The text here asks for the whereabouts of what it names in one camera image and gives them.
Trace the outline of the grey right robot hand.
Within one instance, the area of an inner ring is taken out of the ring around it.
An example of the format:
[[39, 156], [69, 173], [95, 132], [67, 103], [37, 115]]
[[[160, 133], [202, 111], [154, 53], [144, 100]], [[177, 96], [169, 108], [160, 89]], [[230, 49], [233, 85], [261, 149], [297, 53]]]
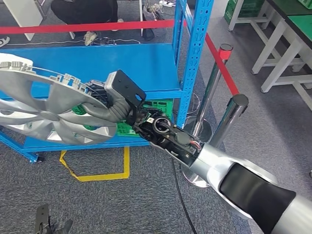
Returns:
[[99, 100], [100, 103], [103, 104], [103, 106], [96, 106], [89, 102], [84, 102], [82, 106], [85, 110], [86, 113], [97, 117], [100, 119], [107, 119], [105, 115], [109, 111], [110, 106], [110, 98], [107, 92], [104, 89], [103, 82], [91, 80], [85, 83], [85, 86], [88, 92], [91, 92], [91, 95], [96, 100]]

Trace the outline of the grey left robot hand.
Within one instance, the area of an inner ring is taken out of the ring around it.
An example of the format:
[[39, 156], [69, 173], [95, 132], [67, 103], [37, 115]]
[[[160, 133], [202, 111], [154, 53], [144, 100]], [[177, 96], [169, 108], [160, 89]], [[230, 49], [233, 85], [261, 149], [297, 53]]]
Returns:
[[51, 234], [69, 234], [73, 224], [73, 221], [69, 219], [64, 224], [63, 227], [61, 227], [60, 229], [57, 229], [57, 225], [55, 222], [54, 222], [51, 225], [50, 225], [50, 229]]

